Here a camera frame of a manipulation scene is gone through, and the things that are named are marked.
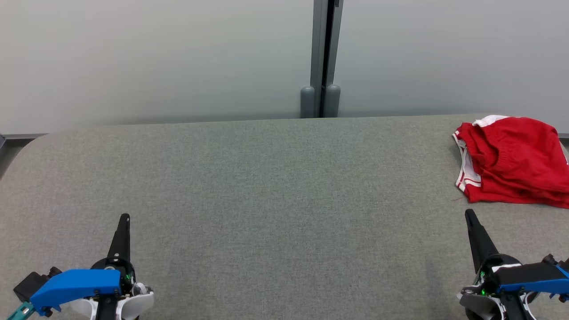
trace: red garment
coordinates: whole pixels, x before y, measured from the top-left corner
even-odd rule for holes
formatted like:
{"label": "red garment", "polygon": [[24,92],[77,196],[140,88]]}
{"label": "red garment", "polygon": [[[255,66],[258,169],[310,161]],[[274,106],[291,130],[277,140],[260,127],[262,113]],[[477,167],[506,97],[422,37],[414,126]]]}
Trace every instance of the red garment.
{"label": "red garment", "polygon": [[463,158],[456,185],[470,202],[545,203],[569,209],[569,165],[552,126],[488,116],[453,134]]}

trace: white plastic part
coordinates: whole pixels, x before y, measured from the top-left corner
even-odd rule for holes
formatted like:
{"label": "white plastic part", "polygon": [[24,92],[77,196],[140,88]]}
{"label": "white plastic part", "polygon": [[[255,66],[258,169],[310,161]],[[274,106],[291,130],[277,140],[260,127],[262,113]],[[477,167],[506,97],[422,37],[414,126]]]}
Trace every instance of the white plastic part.
{"label": "white plastic part", "polygon": [[[97,301],[79,299],[71,301],[69,304],[75,312],[88,317],[89,320],[95,320],[97,317],[97,307],[99,305]],[[154,292],[152,291],[120,300],[117,303],[116,320],[134,320],[144,311],[150,309],[153,304]]]}

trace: white wall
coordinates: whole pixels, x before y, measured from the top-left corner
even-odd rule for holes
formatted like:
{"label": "white wall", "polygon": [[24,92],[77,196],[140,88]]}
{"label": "white wall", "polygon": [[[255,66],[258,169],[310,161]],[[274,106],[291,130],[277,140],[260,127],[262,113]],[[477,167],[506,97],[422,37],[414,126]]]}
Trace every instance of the white wall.
{"label": "white wall", "polygon": [[569,2],[345,0],[339,116],[507,113],[569,133]]}
{"label": "white wall", "polygon": [[0,133],[297,118],[313,2],[1,0]]}

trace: blue plastic part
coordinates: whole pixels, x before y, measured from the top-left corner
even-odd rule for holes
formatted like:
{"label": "blue plastic part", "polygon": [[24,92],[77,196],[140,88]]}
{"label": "blue plastic part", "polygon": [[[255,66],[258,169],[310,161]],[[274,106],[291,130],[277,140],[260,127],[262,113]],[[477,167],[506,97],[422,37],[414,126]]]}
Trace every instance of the blue plastic part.
{"label": "blue plastic part", "polygon": [[26,320],[34,314],[35,309],[29,302],[24,302],[22,305],[8,317],[8,320]]}
{"label": "blue plastic part", "polygon": [[567,273],[559,266],[556,267],[563,273],[565,278],[520,283],[520,284],[502,285],[500,286],[500,289],[504,289],[506,291],[518,291],[520,290],[520,288],[524,287],[524,290],[526,291],[551,293],[552,295],[550,297],[556,294],[561,294],[561,295],[567,294],[569,293],[569,273]]}
{"label": "blue plastic part", "polygon": [[118,290],[121,272],[118,270],[71,269],[46,282],[31,298],[30,302],[39,315],[46,314],[43,308],[54,308],[61,312],[60,305],[99,294],[113,294]]}

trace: folded clothing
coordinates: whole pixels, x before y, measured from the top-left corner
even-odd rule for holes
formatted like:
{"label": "folded clothing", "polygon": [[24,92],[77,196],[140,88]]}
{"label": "folded clothing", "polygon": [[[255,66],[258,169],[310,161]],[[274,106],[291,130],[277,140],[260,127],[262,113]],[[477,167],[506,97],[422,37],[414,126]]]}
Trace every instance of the folded clothing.
{"label": "folded clothing", "polygon": [[492,115],[452,135],[470,202],[545,203],[569,209],[569,164],[557,131],[541,121]]}

